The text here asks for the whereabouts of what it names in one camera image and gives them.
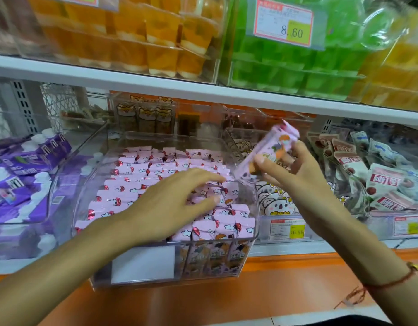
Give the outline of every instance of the bracelet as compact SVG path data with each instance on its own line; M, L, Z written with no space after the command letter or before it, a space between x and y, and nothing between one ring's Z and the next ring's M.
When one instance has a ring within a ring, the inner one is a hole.
M356 304L359 304L359 303L363 302L363 300L366 297L366 292L369 292L371 290L372 291L374 291L374 290L385 290L385 289L393 287L395 285L404 283L405 281L410 279L413 276L413 274L418 272L418 265L417 264L414 264L412 262L407 262L407 266L410 269L410 272L406 276L403 276L401 279L396 280L396 281L392 281L391 283L387 283L387 284L384 284L384 285L366 285L366 284L363 284L363 288L359 289L359 290L358 290L358 286L357 286L356 288L354 288L354 290L350 294L348 294L346 296L346 298L343 301L339 302L339 304L337 306L335 306L334 309L336 309L342 303L347 305L347 306L352 307ZM353 298L357 294L360 294L360 297L357 300L355 300L354 302L350 302L349 299Z

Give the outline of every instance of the hand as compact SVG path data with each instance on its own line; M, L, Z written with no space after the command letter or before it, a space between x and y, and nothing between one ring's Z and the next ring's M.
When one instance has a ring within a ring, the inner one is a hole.
M293 145L297 159L286 154L282 158L290 170L273 163L263 155L256 155L254 163L262 170L263 179L281 187L291 196L307 224L318 234L329 218L349 215L327 184L318 162L301 141Z
M214 209L220 197L214 196L195 205L186 205L186 198L195 188L208 181L226 179L206 170L193 168L176 173L150 186L129 208L114 216L94 221L116 235L123 249L163 240L192 222L198 215Z

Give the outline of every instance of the metal shelf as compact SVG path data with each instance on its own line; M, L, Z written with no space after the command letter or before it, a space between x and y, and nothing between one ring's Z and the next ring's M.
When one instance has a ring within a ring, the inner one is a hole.
M267 109L418 125L418 112L263 93L0 55L0 76Z

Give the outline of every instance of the forearm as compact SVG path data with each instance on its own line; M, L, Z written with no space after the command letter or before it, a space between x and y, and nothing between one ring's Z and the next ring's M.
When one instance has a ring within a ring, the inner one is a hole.
M365 225L352 217L326 222L325 238L344 259L358 279L368 285L384 285L406 276L410 270ZM371 296L395 325L418 325L418 277Z
M34 326L120 253L93 223L55 251L0 281L0 326Z

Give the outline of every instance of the person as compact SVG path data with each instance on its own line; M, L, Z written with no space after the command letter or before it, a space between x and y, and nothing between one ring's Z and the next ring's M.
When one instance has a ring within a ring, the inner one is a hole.
M265 180L292 197L307 224L343 258L394 325L418 326L418 276L333 195L304 143L283 163L254 158ZM190 169L147 189L125 211L92 222L55 251L0 281L0 326L34 326L82 282L131 247L162 240L215 207L219 197L188 206L186 197L218 174ZM334 319L319 325L388 325L362 318Z

